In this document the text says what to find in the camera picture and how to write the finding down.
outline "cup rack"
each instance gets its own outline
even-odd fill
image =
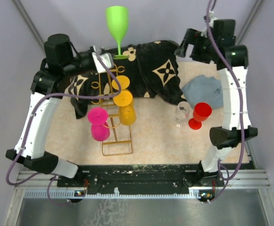
[[[125,71],[125,68],[123,66],[119,66],[117,67],[117,65],[115,64],[115,68],[111,69],[111,72],[116,73],[116,76],[118,76],[118,73],[123,73]],[[107,73],[108,76],[108,85],[109,85],[109,90],[111,94],[114,94],[113,92],[113,87],[112,87],[112,79],[110,77],[110,75]],[[93,89],[99,89],[99,96],[104,95],[102,93],[102,88],[101,88],[101,78],[100,78],[100,73],[98,74],[98,82],[94,81],[92,82],[91,87]],[[108,110],[108,107],[112,107],[112,106],[117,106],[114,101],[112,99],[100,99],[98,100],[98,102],[94,102],[92,101],[92,104],[94,105],[100,105],[101,107],[105,107],[106,110]],[[118,123],[117,125],[115,124],[115,120],[114,118],[119,118],[119,114],[109,114],[108,117],[110,118],[110,122],[111,122],[111,127],[108,127],[109,129],[113,130],[113,134],[114,134],[114,138],[115,140],[112,142],[101,142],[101,152],[103,156],[115,156],[115,155],[126,155],[126,154],[133,154],[133,143],[132,143],[132,128],[131,126],[125,126],[128,127],[128,131],[129,131],[129,139],[128,140],[119,140],[118,136],[117,136],[117,132],[116,132],[116,128],[121,124]],[[115,144],[130,144],[130,148],[129,151],[126,153],[114,153],[114,154],[107,154],[104,152],[104,146],[106,145],[115,145]]]

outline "beige table surface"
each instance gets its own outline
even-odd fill
[[[217,77],[216,67],[198,62],[179,63],[180,86],[190,79],[204,74]],[[132,125],[133,154],[105,157],[101,153],[101,144],[92,139],[90,123],[87,118],[76,120],[70,99],[64,97],[58,106],[46,141],[46,151],[59,158],[80,165],[88,164],[192,164],[202,160],[211,143],[209,129],[221,126],[223,109],[214,110],[200,130],[192,130],[188,124],[175,125],[175,105],[164,102],[160,97],[135,98],[134,108],[137,121]],[[120,139],[128,138],[128,128],[117,128]],[[111,131],[109,141],[114,139]],[[106,153],[126,153],[128,144],[108,145]],[[237,163],[240,145],[233,149],[224,160],[225,163]],[[243,162],[248,162],[246,152]]]

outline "green wine glass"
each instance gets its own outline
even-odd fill
[[[110,34],[117,42],[118,55],[113,58],[116,60],[127,59],[128,56],[121,54],[121,42],[128,28],[128,8],[124,6],[111,6],[106,9],[107,25]]]

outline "wine glass stem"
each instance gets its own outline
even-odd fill
[[[118,55],[121,55],[121,43],[118,43]]]
[[[176,119],[175,119],[175,123],[176,123],[176,126],[177,126],[177,127],[180,127],[180,126],[181,126],[181,120],[180,120],[180,119],[176,118]]]

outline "metal floor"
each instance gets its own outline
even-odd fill
[[[85,199],[67,207],[24,198],[16,226],[267,226],[257,189],[195,199]]]

